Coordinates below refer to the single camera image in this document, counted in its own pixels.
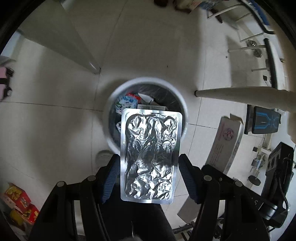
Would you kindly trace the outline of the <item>long white pink box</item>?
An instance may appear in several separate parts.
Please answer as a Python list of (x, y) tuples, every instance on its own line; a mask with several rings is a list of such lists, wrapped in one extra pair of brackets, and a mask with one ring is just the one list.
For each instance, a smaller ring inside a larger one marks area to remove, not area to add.
[(223, 116), (206, 165), (227, 175), (241, 143), (243, 131), (243, 121), (240, 117), (232, 114), (229, 117)]

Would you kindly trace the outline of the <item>blue plastic wrapper bag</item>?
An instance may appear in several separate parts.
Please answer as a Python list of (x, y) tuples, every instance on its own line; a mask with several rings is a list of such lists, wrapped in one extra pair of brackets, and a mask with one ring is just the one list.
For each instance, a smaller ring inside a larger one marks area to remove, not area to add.
[(128, 93), (125, 96), (120, 97), (115, 103), (115, 112), (122, 114), (122, 111), (126, 108), (137, 108), (137, 105), (141, 102), (141, 98), (137, 94)]

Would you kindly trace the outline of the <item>black blue floor scale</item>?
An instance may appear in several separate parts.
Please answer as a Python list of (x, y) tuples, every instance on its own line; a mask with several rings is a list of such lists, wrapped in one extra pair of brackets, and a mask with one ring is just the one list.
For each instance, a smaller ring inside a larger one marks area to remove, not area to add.
[(281, 124), (281, 114), (273, 109), (247, 105), (246, 125), (244, 134), (270, 134), (278, 131)]

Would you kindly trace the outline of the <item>silver foil blister pack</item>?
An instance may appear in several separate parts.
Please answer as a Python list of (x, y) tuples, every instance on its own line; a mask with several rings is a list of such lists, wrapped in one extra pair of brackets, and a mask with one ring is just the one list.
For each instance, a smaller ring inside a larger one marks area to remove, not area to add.
[(180, 112), (136, 108), (122, 111), (120, 195), (123, 201), (173, 202), (182, 121)]

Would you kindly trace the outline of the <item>red yellow snack boxes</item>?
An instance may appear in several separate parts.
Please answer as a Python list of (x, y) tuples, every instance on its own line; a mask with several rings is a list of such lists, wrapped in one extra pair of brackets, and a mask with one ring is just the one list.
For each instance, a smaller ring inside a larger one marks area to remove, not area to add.
[(31, 203), (31, 199), (23, 189), (9, 183), (8, 189), (1, 193), (1, 201), (9, 209), (9, 216), (12, 221), (18, 226), (24, 226), (25, 223), (34, 225), (39, 210)]

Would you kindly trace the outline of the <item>pink suitcase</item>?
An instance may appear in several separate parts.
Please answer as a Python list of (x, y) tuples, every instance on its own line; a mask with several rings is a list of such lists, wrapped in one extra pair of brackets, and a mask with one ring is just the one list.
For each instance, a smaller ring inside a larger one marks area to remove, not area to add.
[(0, 68), (0, 99), (3, 101), (11, 96), (12, 89), (10, 87), (10, 80), (14, 75), (13, 69), (5, 66)]

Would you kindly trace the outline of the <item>white round trash bin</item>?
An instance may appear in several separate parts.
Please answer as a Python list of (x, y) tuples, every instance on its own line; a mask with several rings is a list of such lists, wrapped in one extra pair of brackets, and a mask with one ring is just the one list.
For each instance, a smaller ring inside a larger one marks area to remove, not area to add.
[(103, 112), (103, 131), (108, 146), (112, 152), (120, 153), (120, 131), (118, 123), (121, 120), (121, 108), (118, 105), (125, 96), (131, 95), (137, 99), (138, 106), (157, 110), (175, 111), (182, 114), (182, 137), (187, 132), (188, 108), (180, 92), (165, 80), (153, 77), (140, 77), (120, 85), (108, 97)]

